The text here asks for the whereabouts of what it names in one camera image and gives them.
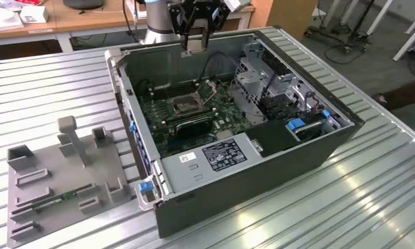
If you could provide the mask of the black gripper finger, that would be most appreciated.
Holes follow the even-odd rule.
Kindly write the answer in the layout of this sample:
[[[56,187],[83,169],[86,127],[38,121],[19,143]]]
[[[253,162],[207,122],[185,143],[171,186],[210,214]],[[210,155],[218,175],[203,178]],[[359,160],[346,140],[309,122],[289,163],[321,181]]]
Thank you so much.
[[[219,4],[217,8],[211,7],[206,11],[206,26],[202,33],[202,48],[209,47],[210,36],[217,31],[221,31],[227,17],[230,15],[230,9],[226,4]]]
[[[181,44],[187,50],[190,40],[190,31],[195,22],[195,4],[194,2],[169,3],[169,13],[175,34],[181,36]]]

